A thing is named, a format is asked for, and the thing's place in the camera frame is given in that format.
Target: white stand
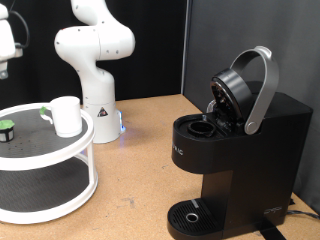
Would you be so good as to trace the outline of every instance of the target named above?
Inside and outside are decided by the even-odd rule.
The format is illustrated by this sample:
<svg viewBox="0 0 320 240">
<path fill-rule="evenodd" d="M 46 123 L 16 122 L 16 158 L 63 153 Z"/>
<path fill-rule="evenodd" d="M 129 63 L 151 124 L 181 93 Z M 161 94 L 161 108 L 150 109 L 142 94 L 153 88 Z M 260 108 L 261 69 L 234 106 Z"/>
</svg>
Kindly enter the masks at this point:
<svg viewBox="0 0 320 240">
<path fill-rule="evenodd" d="M 8 108 L 0 111 L 0 117 L 19 111 L 27 111 L 31 109 L 40 109 L 45 103 L 35 103 L 28 105 L 21 105 L 13 108 Z M 5 158 L 0 157 L 0 170 L 2 171 L 24 171 L 31 169 L 44 168 L 51 166 L 71 157 L 76 157 L 88 165 L 89 184 L 77 197 L 72 200 L 48 210 L 37 212 L 12 212 L 0 209 L 0 221 L 16 223 L 16 224 L 30 224 L 50 221 L 62 217 L 82 206 L 92 196 L 98 184 L 98 174 L 94 166 L 93 155 L 93 137 L 94 129 L 91 117 L 81 110 L 81 116 L 88 125 L 86 133 L 73 144 L 62 148 L 58 151 L 49 152 L 40 156 L 32 156 L 27 158 Z M 80 152 L 87 148 L 87 155 Z"/>
</svg>

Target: white mug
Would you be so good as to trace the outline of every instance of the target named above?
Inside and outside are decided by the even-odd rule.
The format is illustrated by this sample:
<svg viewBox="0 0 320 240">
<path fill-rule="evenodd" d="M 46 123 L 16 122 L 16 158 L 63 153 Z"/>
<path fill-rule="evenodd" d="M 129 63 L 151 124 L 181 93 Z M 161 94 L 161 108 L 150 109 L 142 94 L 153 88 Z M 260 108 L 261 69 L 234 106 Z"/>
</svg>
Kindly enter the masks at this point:
<svg viewBox="0 0 320 240">
<path fill-rule="evenodd" d="M 53 121 L 44 114 L 47 109 L 51 110 Z M 40 116 L 51 124 L 54 123 L 59 137 L 74 137 L 82 132 L 80 100 L 77 97 L 66 96 L 53 99 L 40 109 Z"/>
</svg>

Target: wooden table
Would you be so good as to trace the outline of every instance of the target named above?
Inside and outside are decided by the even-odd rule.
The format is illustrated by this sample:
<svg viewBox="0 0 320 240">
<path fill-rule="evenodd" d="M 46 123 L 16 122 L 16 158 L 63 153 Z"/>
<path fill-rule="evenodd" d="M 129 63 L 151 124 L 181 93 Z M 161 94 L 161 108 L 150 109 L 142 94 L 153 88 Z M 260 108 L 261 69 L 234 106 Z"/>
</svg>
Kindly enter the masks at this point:
<svg viewBox="0 0 320 240">
<path fill-rule="evenodd" d="M 127 131 L 95 144 L 99 183 L 92 198 L 60 219 L 34 225 L 0 224 L 0 240 L 165 240 L 167 213 L 180 201 L 200 197 L 202 175 L 171 160 L 172 124 L 200 111 L 182 95 L 117 102 Z M 289 209 L 313 212 L 297 196 Z M 320 221 L 291 215 L 278 229 L 288 240 L 319 240 Z M 259 233 L 232 239 L 263 240 Z"/>
</svg>

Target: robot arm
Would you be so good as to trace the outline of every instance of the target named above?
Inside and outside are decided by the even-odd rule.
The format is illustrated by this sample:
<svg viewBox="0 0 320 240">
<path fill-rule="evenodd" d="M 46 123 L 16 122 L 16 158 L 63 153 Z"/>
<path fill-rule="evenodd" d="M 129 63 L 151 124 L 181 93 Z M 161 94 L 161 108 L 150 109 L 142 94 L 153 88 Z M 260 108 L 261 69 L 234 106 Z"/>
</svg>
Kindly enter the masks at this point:
<svg viewBox="0 0 320 240">
<path fill-rule="evenodd" d="M 71 0 L 71 6 L 74 15 L 91 26 L 60 30 L 54 46 L 58 55 L 80 77 L 84 110 L 92 117 L 95 127 L 93 142 L 110 142 L 120 135 L 114 78 L 98 68 L 96 61 L 130 56 L 134 51 L 135 38 L 129 28 L 111 15 L 105 0 Z"/>
<path fill-rule="evenodd" d="M 17 12 L 11 13 L 14 13 L 22 20 L 27 30 L 27 44 L 23 46 L 14 42 L 11 27 L 6 20 L 9 17 L 8 10 L 4 5 L 0 4 L 0 79 L 8 78 L 7 60 L 14 57 L 21 57 L 22 48 L 26 48 L 30 40 L 29 30 L 23 18 Z"/>
</svg>

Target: coffee maker lid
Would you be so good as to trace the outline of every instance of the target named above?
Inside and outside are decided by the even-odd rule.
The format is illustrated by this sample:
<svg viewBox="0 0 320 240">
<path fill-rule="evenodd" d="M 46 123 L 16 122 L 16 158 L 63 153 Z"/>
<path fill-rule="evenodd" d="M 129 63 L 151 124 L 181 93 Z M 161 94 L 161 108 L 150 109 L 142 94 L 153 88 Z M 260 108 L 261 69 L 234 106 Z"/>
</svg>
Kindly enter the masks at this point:
<svg viewBox="0 0 320 240">
<path fill-rule="evenodd" d="M 265 75 L 262 88 L 253 104 L 251 91 L 240 75 L 247 64 L 259 56 L 265 66 Z M 211 88 L 217 106 L 220 104 L 232 118 L 246 121 L 244 131 L 251 135 L 258 131 L 278 82 L 279 69 L 272 52 L 266 47 L 257 46 L 241 53 L 230 68 L 216 74 L 212 79 Z"/>
</svg>

